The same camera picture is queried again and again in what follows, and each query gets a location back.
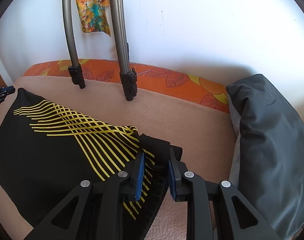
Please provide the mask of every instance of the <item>colorful scarf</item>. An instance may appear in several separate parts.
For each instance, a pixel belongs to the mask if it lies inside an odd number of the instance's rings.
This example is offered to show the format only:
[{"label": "colorful scarf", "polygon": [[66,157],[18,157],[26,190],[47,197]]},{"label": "colorful scarf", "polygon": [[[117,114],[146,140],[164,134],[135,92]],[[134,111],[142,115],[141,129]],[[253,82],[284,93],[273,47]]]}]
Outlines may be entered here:
[{"label": "colorful scarf", "polygon": [[105,32],[111,36],[105,14],[105,7],[109,4],[110,0],[76,0],[83,32]]}]

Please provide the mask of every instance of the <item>black t-shirt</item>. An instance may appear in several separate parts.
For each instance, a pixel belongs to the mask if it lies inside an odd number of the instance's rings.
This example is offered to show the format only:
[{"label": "black t-shirt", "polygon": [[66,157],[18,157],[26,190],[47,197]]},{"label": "black t-shirt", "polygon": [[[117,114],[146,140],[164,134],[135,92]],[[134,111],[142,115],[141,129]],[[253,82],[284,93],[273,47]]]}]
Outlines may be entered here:
[{"label": "black t-shirt", "polygon": [[0,185],[35,227],[82,180],[107,180],[143,147],[141,199],[123,211],[123,238],[143,239],[167,191],[169,149],[182,149],[136,134],[19,88],[0,126]]}]

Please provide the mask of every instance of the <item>white wall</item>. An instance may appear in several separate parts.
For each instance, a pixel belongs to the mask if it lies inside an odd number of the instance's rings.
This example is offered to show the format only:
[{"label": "white wall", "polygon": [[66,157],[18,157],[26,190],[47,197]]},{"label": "white wall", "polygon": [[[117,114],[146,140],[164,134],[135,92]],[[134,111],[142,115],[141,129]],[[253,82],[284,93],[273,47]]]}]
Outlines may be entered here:
[{"label": "white wall", "polygon": [[[113,37],[82,33],[72,1],[79,58],[117,59]],[[124,0],[124,8],[132,62],[224,85],[262,73],[304,119],[304,14],[293,0]],[[61,0],[9,6],[0,59],[12,81],[33,64],[68,57]]]}]

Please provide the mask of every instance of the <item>pillow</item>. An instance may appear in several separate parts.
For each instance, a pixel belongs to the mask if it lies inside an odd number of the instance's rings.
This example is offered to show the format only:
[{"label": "pillow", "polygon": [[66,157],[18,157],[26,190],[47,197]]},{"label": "pillow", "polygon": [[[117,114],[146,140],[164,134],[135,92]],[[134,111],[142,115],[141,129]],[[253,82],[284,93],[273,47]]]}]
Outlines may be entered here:
[{"label": "pillow", "polygon": [[238,190],[288,239],[304,224],[304,124],[261,74],[226,90],[240,115]]},{"label": "pillow", "polygon": [[229,175],[229,181],[235,186],[239,185],[239,161],[240,161],[240,153],[239,153],[239,140],[241,139],[241,134],[239,133],[239,122],[241,120],[241,116],[236,111],[235,107],[232,104],[231,98],[227,95],[227,101],[229,103],[230,110],[230,118],[233,124],[234,133],[236,135],[236,143],[234,147],[233,160]]}]

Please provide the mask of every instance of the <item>orange floral fabric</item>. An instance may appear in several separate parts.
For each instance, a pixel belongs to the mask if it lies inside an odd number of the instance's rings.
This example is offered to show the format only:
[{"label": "orange floral fabric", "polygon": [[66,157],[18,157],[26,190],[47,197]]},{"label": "orange floral fabric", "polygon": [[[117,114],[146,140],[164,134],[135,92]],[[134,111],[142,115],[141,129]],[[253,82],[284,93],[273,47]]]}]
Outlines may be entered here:
[{"label": "orange floral fabric", "polygon": [[[116,61],[80,59],[85,79],[120,83],[119,64]],[[40,63],[30,67],[24,76],[69,77],[70,60]],[[130,64],[138,75],[138,88],[184,99],[229,113],[227,92],[223,85],[165,68]]]}]

